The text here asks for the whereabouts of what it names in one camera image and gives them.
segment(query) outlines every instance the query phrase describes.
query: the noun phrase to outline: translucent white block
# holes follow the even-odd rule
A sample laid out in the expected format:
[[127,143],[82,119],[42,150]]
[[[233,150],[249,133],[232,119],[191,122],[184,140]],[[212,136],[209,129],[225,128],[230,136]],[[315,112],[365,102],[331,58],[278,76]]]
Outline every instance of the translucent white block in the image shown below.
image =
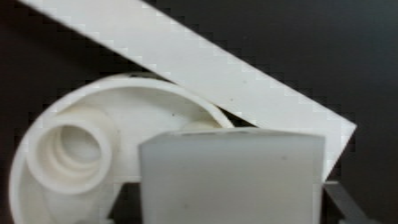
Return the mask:
[[317,224],[324,138],[246,128],[141,146],[146,224]]

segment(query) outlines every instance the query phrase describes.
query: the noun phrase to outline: white paper strip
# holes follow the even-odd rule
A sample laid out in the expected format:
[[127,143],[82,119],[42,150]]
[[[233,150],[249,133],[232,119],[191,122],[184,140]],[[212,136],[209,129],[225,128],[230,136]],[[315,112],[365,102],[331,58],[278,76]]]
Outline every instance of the white paper strip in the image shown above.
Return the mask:
[[242,119],[328,137],[328,178],[356,124],[139,0],[22,0]]

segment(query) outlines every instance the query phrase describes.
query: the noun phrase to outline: black background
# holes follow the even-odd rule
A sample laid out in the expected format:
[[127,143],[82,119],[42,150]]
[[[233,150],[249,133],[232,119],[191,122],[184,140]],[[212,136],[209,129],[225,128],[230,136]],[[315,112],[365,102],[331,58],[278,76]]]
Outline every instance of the black background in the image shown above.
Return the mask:
[[[360,125],[333,178],[398,223],[398,1],[159,0],[159,9]],[[141,69],[13,0],[0,0],[0,223],[15,150],[56,99]]]

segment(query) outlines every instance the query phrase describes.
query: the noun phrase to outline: circular hole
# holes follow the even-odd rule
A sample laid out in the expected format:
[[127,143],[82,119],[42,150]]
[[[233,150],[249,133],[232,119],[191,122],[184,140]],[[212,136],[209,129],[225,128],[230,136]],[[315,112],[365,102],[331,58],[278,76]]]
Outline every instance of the circular hole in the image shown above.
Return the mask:
[[91,133],[75,126],[65,126],[61,130],[61,147],[66,155],[77,162],[91,163],[102,158],[98,141]]

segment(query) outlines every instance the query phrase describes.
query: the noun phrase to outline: white plastic flange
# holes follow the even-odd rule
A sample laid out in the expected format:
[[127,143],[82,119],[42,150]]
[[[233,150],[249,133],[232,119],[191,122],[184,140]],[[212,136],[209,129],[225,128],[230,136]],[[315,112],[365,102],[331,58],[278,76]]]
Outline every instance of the white plastic flange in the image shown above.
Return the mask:
[[109,223],[123,183],[141,182],[139,144],[168,131],[232,127],[216,105],[169,82],[125,74],[84,86],[47,109],[22,140],[15,223]]
[[104,112],[74,107],[31,137],[27,162],[33,175],[59,193],[88,192],[106,179],[120,134]]

